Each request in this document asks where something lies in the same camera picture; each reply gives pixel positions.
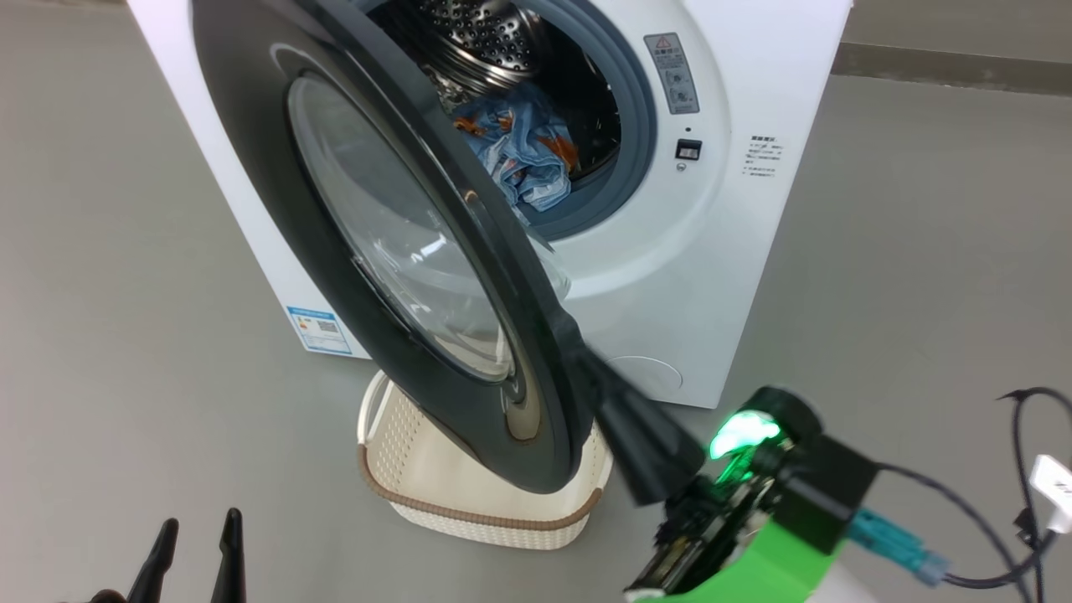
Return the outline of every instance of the black cable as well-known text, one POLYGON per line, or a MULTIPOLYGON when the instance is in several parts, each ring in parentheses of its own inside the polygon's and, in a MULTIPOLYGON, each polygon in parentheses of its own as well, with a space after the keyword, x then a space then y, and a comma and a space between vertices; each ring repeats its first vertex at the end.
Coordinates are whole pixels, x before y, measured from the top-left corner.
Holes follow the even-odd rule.
MULTIPOLYGON (((1032 549, 1038 549, 1039 542, 1039 517, 1034 513, 1034 500, 1031 497, 1031 487, 1027 480, 1027 464, 1024 461, 1024 443, 1021 437, 1019 424, 1024 414, 1024 402, 1027 398, 1017 398, 1016 408, 1012 411, 1012 448, 1016 456, 1016 476, 1019 479, 1019 492, 1024 497, 1024 505, 1027 509, 1027 516, 1030 525, 1027 527, 1027 535, 1031 539, 1032 549)), ((1042 558, 1034 562, 1034 601, 1036 603, 1046 603, 1046 587, 1042 577, 1042 558)))
POLYGON ((1002 586, 1012 584, 1016 580, 1023 580, 1024 574, 1034 569, 1036 563, 1042 559, 1042 556, 1049 550, 1055 542, 1057 542, 1057 532, 1053 530, 1047 531, 1046 535, 1043 536, 1042 542, 1039 544, 1039 547, 1032 550, 1031 554, 1027 556, 1027 559, 1024 559, 1016 567, 1009 570, 1008 573, 1000 576, 993 578, 963 578, 953 574, 947 574, 946 582, 954 586, 959 586, 961 588, 987 590, 991 588, 1001 588, 1002 586))
MULTIPOLYGON (((1031 547, 1038 549, 1041 543, 1039 542, 1039 518, 1034 512, 1034 501, 1031 497, 1031 488, 1028 484, 1027 479, 1027 465, 1024 460, 1024 445, 1023 436, 1021 433, 1021 420, 1024 412, 1024 403, 1027 402, 1028 398, 1036 395, 1046 396, 1054 400, 1057 400, 1064 407, 1068 412, 1069 418, 1072 420, 1072 401, 1070 401, 1063 394, 1056 389, 1049 387, 1031 387, 1030 389, 1017 389, 1011 392, 1000 399, 1013 398, 1016 400, 1016 407, 1013 409, 1012 415, 1012 445, 1013 453, 1016 455, 1016 471, 1017 477, 1019 479, 1019 491, 1024 497, 1024 504, 1027 509, 1028 519, 1030 520, 1030 526, 1028 527, 1028 535, 1031 538, 1031 547)), ((1042 558, 1040 557, 1034 564, 1034 587, 1036 587, 1036 599, 1038 603, 1045 603, 1045 586, 1043 585, 1042 577, 1042 558)))
MULTIPOLYGON (((991 526, 989 521, 987 521, 986 518, 983 517, 982 514, 979 513, 979 511, 977 511, 976 508, 972 506, 970 502, 968 502, 963 497, 961 497, 961 495, 958 495, 955 491, 953 491, 952 489, 946 487, 943 484, 941 484, 937 480, 927 477, 926 475, 924 475, 922 473, 919 473, 917 471, 913 471, 911 469, 907 469, 907 468, 904 468, 904 467, 898 467, 896 465, 890 465, 889 462, 877 462, 876 465, 882 471, 889 471, 891 473, 897 473, 897 474, 903 475, 905 477, 908 477, 910 480, 914 480, 915 482, 919 482, 920 484, 922 484, 922 485, 924 485, 924 486, 926 486, 926 487, 928 487, 928 488, 930 488, 933 490, 936 490, 938 494, 940 494, 943 497, 946 497, 947 500, 949 500, 950 502, 952 502, 953 504, 955 504, 956 506, 958 506, 961 509, 961 511, 963 511, 965 513, 965 515, 967 515, 968 517, 970 517, 971 520, 976 523, 976 525, 983 532, 983 534, 986 535, 986 539, 991 541, 991 544, 998 551, 998 555, 1001 556, 1001 560, 1004 561, 1006 567, 1009 568, 1010 571, 1015 570, 1016 563, 1013 561, 1012 554, 1009 553, 1009 548, 1004 545, 1003 542, 1001 542, 1001 538, 998 536, 997 530, 995 530, 994 527, 991 526)), ((953 575, 948 575, 944 579, 946 579, 947 583, 955 584, 955 583, 951 582, 951 578, 957 579, 957 580, 969 579, 969 578, 962 578, 959 576, 953 576, 953 575)), ((1013 579, 1010 580, 1010 582, 1015 582, 1016 583, 1016 590, 1019 591, 1019 594, 1023 598, 1024 602, 1025 603, 1031 603, 1031 594, 1027 590, 1027 584, 1024 583, 1023 573, 1021 573, 1021 575, 1018 575, 1018 576, 1014 576, 1013 579)))

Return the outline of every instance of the warning label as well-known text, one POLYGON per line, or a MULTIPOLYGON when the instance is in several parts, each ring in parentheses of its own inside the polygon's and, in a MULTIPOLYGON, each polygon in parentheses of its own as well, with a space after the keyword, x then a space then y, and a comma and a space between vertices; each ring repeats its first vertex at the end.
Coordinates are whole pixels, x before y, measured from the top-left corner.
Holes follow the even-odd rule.
POLYGON ((751 136, 744 151, 741 173, 755 178, 773 178, 781 165, 785 147, 777 136, 751 136))
POLYGON ((667 94, 667 104, 671 115, 700 113, 700 102, 696 98, 696 85, 693 83, 693 72, 688 69, 685 50, 676 33, 656 33, 645 35, 644 44, 652 54, 655 69, 659 71, 662 80, 662 91, 667 94))
POLYGON ((292 306, 287 306, 286 311, 294 320, 294 326, 297 327, 306 349, 332 354, 352 355, 354 353, 339 327, 339 321, 331 312, 306 310, 292 306))

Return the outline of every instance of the laundry basket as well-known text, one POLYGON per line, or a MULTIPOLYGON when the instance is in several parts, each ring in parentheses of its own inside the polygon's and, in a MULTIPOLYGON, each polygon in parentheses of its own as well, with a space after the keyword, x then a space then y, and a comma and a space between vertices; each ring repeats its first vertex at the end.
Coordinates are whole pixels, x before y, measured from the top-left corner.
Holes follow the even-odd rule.
POLYGON ((610 475, 607 444, 593 425, 577 475, 557 492, 510 485, 455 445, 383 372, 364 394, 357 422, 364 481, 400 515, 455 536, 550 550, 574 541, 610 475))

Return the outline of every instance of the blue fabric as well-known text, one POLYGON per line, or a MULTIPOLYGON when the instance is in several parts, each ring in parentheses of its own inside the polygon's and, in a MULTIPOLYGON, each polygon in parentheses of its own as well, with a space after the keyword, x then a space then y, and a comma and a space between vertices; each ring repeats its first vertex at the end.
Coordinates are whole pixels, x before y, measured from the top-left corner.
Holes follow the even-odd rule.
POLYGON ((540 142, 564 138, 572 147, 569 130, 535 85, 519 84, 505 97, 481 97, 460 105, 453 117, 515 211, 518 203, 547 211, 569 194, 569 167, 540 142), (511 123, 509 130, 502 121, 511 123))

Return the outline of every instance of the washing machine door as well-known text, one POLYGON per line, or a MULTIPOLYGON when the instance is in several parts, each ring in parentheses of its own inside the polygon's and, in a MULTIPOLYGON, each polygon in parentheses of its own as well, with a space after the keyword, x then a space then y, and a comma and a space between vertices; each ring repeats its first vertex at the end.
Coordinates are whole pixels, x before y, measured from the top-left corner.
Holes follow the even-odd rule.
POLYGON ((583 350, 431 83, 345 0, 195 0, 212 101, 276 225, 383 370, 532 491, 574 475, 583 350))

